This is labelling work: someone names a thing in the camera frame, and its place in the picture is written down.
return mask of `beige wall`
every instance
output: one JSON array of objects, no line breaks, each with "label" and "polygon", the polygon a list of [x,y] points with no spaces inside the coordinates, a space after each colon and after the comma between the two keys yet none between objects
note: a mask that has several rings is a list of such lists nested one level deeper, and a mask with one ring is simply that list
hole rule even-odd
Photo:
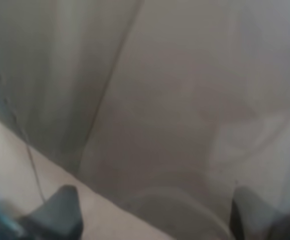
[{"label": "beige wall", "polygon": [[145,1],[79,178],[122,205],[176,187],[228,219],[242,185],[280,206],[290,171],[285,2]]}]

